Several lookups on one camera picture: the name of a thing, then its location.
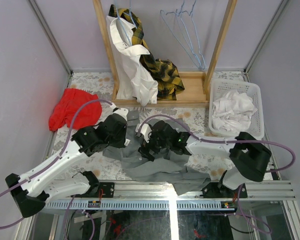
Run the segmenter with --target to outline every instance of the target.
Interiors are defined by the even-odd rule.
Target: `gray cloth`
[[[122,169],[133,180],[140,182],[167,182],[173,184],[178,195],[190,191],[200,191],[210,181],[207,173],[196,171],[185,166],[189,160],[188,155],[178,155],[168,149],[162,149],[160,153],[155,154],[155,160],[149,161],[141,157],[138,148],[141,146],[141,139],[136,137],[136,127],[139,121],[139,112],[130,111],[127,116],[126,138],[130,143],[125,148],[107,147],[103,155],[108,158],[120,160]],[[150,125],[158,122],[158,119],[151,119]],[[181,132],[185,129],[178,123],[167,120],[169,125]]]

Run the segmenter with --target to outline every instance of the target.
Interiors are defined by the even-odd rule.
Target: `white wall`
[[[300,0],[290,1],[249,73],[261,88],[269,138],[296,152],[296,163],[282,171],[292,181],[300,207]],[[291,156],[275,148],[282,167]]]
[[[74,70],[109,70],[104,43],[92,0],[37,0],[60,48]],[[107,14],[113,0],[103,0]],[[127,8],[128,0],[118,0]],[[160,18],[160,9],[174,11],[182,0],[132,0],[145,39],[155,58],[170,59],[179,69],[196,69]],[[190,10],[193,0],[186,1]],[[198,0],[194,11],[207,65],[218,37],[227,0]],[[217,68],[243,69],[252,56],[281,0],[238,0]],[[173,24],[173,17],[168,17]]]
[[[0,0],[0,193],[5,177],[22,174],[44,157],[48,119],[67,74],[26,0]],[[20,218],[10,194],[0,199],[0,226]],[[0,230],[10,240],[12,227]]]

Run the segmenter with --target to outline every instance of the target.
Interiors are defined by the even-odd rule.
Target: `blue wire hanger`
[[[172,33],[172,35],[174,36],[174,38],[178,41],[178,43],[181,45],[181,47],[185,50],[186,54],[189,56],[189,58],[192,60],[192,62],[196,65],[196,67],[198,69],[204,70],[206,68],[206,61],[205,61],[205,58],[204,58],[203,54],[201,53],[201,47],[200,47],[200,41],[199,41],[199,37],[198,37],[197,27],[196,27],[195,21],[193,19],[194,8],[195,8],[195,5],[196,5],[196,2],[197,2],[197,0],[194,1],[190,12],[187,11],[187,10],[183,10],[184,5],[185,5],[185,0],[183,0],[183,3],[181,5],[180,10],[176,9],[175,11],[165,12],[164,10],[161,9],[160,10],[160,16],[163,19],[163,21],[166,24],[166,26],[169,28],[169,30]],[[184,20],[182,19],[182,14],[183,13],[187,13],[191,17],[191,21],[192,21],[192,24],[193,24],[193,27],[194,27],[194,32],[195,32],[197,43],[198,43],[198,51],[199,51],[199,55],[202,58],[202,62],[200,60],[200,57],[195,53],[195,50],[194,50],[191,38],[189,36],[189,32],[188,32],[187,26],[186,26]],[[163,14],[165,14],[166,16],[168,14],[174,14],[176,16],[176,22],[177,22],[177,25],[179,27],[179,30],[180,30],[180,32],[181,32],[181,34],[182,34],[182,36],[183,36],[183,38],[184,38],[184,40],[185,40],[188,48],[190,49],[192,55],[196,59],[196,61],[191,57],[190,53],[186,50],[186,47],[184,47],[184,45],[181,43],[181,41],[177,38],[177,36],[175,35],[174,31],[171,29],[171,27],[169,26],[169,24],[165,20]],[[186,35],[187,35],[187,39],[186,39],[186,36],[184,34],[184,31],[182,31],[182,28],[180,26],[180,23],[179,23],[179,20],[178,20],[179,17],[180,17],[180,21],[183,24],[183,28],[185,29],[185,32],[186,32]]]
[[[122,30],[123,30],[123,32],[124,32],[124,34],[125,34],[127,40],[128,40],[129,43],[130,43],[130,47],[131,47],[131,46],[132,46],[131,39],[128,37],[128,34],[127,34],[127,32],[126,32],[126,30],[125,30],[123,24],[122,24],[122,21],[121,21],[120,16],[119,16],[117,0],[114,0],[114,6],[115,6],[116,16],[117,16],[117,18],[118,18],[118,21],[119,21],[119,23],[120,23],[120,25],[121,25],[121,28],[122,28]],[[127,13],[125,13],[125,12],[124,12],[124,14],[130,16],[130,18],[131,18],[131,20],[132,20],[132,22],[133,22],[135,28],[137,28],[136,23],[135,23],[135,21],[133,20],[132,14],[131,14],[131,0],[129,0],[129,14],[127,14]]]

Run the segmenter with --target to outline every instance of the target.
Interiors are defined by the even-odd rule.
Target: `white cloth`
[[[245,92],[227,91],[213,102],[213,128],[234,133],[246,131],[250,127],[251,116],[256,111],[252,98]]]
[[[123,18],[120,22],[117,17],[106,17],[108,34],[111,42],[112,52],[119,77],[119,89],[117,99],[136,98],[142,106],[148,103],[157,103],[158,82],[140,64],[140,55],[148,55],[150,52],[141,44],[129,46],[127,39],[132,39],[135,27]]]

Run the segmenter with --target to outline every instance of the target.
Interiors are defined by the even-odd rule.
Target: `white laundry basket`
[[[237,136],[238,133],[216,130],[212,126],[213,102],[229,90],[236,89],[240,94],[246,93],[252,98],[253,105],[258,109],[251,117],[251,125],[246,131],[255,139],[261,140],[265,135],[264,113],[262,109],[260,87],[254,83],[246,81],[214,79],[211,81],[210,105],[209,105],[209,128],[214,135],[222,137]]]

